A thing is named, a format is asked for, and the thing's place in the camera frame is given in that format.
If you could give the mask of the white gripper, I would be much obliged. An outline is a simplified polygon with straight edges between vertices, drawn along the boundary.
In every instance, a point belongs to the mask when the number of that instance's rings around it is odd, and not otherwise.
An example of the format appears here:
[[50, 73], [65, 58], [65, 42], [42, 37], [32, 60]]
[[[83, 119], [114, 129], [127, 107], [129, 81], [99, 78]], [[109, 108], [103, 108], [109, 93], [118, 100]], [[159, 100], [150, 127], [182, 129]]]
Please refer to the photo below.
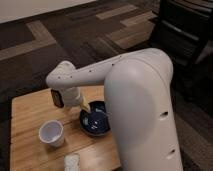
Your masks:
[[90, 105], [85, 98], [82, 99], [81, 91], [78, 87], [61, 91], [62, 100], [66, 107], [74, 107], [80, 104], [80, 108], [90, 113]]

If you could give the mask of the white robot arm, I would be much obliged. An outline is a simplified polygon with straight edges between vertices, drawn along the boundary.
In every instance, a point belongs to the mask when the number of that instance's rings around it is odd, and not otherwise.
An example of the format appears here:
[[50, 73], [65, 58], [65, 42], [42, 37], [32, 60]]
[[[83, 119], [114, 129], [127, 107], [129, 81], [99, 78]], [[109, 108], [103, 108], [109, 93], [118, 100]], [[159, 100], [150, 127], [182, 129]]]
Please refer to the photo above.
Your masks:
[[60, 62], [46, 84], [66, 106], [81, 86], [102, 85], [112, 136], [123, 171], [183, 171], [170, 85], [173, 64], [157, 48], [123, 53], [77, 69]]

